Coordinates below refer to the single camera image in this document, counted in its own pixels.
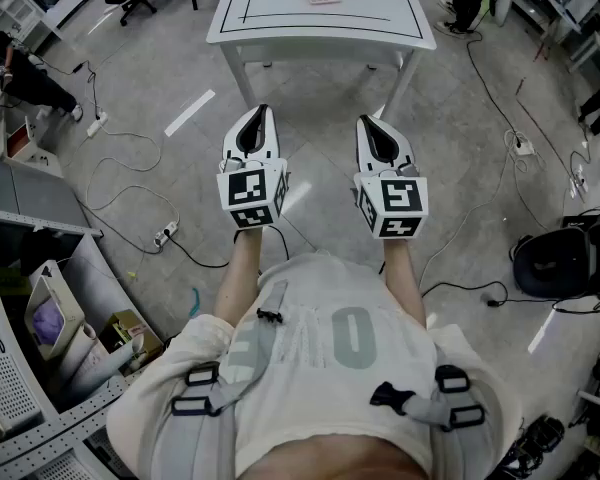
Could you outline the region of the white perforated basket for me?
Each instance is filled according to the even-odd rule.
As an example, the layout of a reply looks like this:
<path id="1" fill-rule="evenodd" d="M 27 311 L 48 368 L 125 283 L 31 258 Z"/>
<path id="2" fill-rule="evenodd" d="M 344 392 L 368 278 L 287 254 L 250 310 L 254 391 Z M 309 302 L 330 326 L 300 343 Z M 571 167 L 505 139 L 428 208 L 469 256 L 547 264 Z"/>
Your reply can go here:
<path id="1" fill-rule="evenodd" d="M 0 354 L 0 440 L 41 422 L 39 404 L 12 356 Z"/>

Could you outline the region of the white bin with purple bag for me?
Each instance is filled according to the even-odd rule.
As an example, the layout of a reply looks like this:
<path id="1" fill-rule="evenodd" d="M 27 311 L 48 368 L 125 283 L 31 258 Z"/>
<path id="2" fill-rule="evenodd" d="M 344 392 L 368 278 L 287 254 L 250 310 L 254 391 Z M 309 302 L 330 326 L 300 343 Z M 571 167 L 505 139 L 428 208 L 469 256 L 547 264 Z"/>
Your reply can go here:
<path id="1" fill-rule="evenodd" d="M 24 323 L 43 360 L 62 355 L 85 315 L 56 261 L 48 260 L 29 276 L 32 292 Z"/>

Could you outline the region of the person's left forearm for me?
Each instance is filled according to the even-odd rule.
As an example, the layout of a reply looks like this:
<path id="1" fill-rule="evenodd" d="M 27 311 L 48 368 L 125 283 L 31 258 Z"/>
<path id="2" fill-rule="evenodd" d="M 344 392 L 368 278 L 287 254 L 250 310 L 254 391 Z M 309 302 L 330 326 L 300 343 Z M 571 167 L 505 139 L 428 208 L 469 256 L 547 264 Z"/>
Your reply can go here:
<path id="1" fill-rule="evenodd" d="M 236 327 L 258 297 L 262 229 L 240 232 L 220 284 L 213 315 Z"/>

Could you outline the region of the white table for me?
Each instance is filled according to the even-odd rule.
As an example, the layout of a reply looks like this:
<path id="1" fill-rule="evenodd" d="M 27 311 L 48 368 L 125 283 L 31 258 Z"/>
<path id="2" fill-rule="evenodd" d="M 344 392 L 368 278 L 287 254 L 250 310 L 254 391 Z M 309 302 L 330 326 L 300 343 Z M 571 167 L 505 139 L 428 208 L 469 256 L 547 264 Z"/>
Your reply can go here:
<path id="1" fill-rule="evenodd" d="M 419 0 L 220 0 L 206 41 L 219 47 L 248 107 L 250 63 L 327 60 L 391 66 L 397 75 L 377 116 L 391 120 L 436 41 Z"/>

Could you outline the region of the grey harness with black buckles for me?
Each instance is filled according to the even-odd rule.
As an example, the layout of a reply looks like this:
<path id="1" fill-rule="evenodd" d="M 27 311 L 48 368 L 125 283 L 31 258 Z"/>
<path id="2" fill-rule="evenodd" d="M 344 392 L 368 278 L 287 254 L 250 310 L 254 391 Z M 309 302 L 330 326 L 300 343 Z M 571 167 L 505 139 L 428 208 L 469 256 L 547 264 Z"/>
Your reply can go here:
<path id="1" fill-rule="evenodd" d="M 366 436 L 450 480 L 492 466 L 493 413 L 475 384 L 378 280 L 327 291 L 272 283 L 219 361 L 193 367 L 155 449 L 164 480 L 235 480 L 276 447 Z"/>

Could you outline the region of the person's cream shirt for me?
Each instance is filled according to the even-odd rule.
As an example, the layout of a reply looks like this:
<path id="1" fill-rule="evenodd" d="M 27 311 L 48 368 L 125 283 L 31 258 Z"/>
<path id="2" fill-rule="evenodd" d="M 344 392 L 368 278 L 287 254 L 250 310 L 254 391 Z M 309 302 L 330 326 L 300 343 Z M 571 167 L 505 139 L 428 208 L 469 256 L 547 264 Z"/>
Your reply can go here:
<path id="1" fill-rule="evenodd" d="M 433 480 L 485 480 L 519 401 L 456 325 L 427 330 L 366 266 L 308 253 L 266 271 L 232 325 L 191 319 L 107 415 L 140 480 L 234 480 L 275 448 L 370 437 Z"/>

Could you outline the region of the black device with printed tags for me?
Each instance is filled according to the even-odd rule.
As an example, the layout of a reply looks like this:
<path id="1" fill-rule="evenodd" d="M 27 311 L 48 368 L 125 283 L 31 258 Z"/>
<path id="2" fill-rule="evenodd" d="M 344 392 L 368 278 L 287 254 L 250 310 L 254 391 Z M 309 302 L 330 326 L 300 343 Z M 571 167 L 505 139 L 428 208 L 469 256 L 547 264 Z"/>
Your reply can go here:
<path id="1" fill-rule="evenodd" d="M 565 427 L 554 417 L 542 415 L 531 423 L 514 442 L 500 462 L 497 471 L 507 478 L 525 480 L 563 441 Z"/>

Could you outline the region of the black helmet gear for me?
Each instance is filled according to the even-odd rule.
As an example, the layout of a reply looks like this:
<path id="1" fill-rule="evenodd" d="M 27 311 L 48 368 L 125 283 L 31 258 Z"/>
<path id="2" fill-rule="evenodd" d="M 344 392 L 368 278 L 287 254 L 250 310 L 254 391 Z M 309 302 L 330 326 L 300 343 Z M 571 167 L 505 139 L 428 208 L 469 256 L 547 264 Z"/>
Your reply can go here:
<path id="1" fill-rule="evenodd" d="M 565 216 L 556 230 L 522 237 L 512 261 L 516 285 L 529 296 L 600 301 L 600 209 Z"/>

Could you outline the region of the cardboard box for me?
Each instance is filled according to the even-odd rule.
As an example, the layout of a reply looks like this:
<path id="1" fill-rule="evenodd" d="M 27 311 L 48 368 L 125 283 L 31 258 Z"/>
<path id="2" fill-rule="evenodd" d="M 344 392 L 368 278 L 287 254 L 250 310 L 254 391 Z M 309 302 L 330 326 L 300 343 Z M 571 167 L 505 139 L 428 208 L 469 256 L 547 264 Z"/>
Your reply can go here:
<path id="1" fill-rule="evenodd" d="M 131 309 L 113 313 L 99 333 L 99 340 L 109 353 L 137 338 L 142 343 L 134 345 L 131 359 L 122 367 L 124 373 L 135 372 L 155 359 L 162 352 L 162 341 Z"/>

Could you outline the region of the white box with red inside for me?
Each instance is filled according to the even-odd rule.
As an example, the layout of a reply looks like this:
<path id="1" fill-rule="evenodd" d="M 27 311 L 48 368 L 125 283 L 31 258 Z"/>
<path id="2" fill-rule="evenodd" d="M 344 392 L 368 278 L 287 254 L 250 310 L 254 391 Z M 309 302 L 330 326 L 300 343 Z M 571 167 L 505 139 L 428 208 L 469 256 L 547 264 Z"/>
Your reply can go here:
<path id="1" fill-rule="evenodd" d="M 27 167 L 62 178 L 57 156 L 37 144 L 34 131 L 35 126 L 25 117 L 24 123 L 5 139 L 2 159 L 11 166 Z"/>

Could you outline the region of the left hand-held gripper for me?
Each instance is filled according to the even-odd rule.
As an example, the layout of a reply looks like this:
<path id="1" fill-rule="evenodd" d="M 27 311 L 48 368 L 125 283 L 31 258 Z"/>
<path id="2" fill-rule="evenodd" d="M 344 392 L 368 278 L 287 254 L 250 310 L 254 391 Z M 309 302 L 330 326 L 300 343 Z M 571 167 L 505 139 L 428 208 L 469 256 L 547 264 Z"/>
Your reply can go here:
<path id="1" fill-rule="evenodd" d="M 226 133 L 223 152 L 227 159 L 217 175 L 223 211 L 239 230 L 276 224 L 288 192 L 288 172 L 287 161 L 278 158 L 272 108 L 261 104 L 243 114 Z M 256 155 L 265 160 L 245 160 Z"/>

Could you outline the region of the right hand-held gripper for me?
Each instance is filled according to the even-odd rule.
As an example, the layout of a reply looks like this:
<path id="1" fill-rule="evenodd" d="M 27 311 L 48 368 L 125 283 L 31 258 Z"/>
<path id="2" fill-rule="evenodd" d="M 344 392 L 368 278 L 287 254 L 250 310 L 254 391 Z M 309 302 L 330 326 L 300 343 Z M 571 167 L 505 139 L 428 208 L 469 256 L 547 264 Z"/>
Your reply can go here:
<path id="1" fill-rule="evenodd" d="M 429 216 L 427 179 L 419 175 L 408 139 L 370 115 L 356 121 L 356 205 L 375 239 L 411 240 Z"/>

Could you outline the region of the person's right forearm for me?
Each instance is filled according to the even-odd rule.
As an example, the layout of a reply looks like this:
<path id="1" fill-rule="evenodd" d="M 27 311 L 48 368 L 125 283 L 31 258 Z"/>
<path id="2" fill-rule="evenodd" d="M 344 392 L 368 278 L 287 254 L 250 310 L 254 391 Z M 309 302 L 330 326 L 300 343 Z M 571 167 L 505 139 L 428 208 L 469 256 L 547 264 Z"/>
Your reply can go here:
<path id="1" fill-rule="evenodd" d="M 385 283 L 401 308 L 426 328 L 426 312 L 406 240 L 384 240 Z"/>

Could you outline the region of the grey perforated metal shelf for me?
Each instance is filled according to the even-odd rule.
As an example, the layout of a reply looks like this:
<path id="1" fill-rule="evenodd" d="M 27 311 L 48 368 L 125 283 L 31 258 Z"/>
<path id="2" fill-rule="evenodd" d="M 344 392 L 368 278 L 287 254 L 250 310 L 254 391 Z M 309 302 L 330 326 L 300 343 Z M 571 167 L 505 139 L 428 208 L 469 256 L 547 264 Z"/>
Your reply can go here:
<path id="1" fill-rule="evenodd" d="M 0 354 L 12 356 L 43 415 L 43 422 L 0 440 L 0 480 L 132 478 L 105 420 L 141 372 L 122 367 L 142 341 L 109 353 L 99 333 L 113 313 L 127 309 L 150 325 L 102 255 L 101 235 L 63 178 L 0 161 Z M 57 262 L 85 321 L 64 353 L 45 361 L 24 314 L 29 276 L 48 260 Z"/>

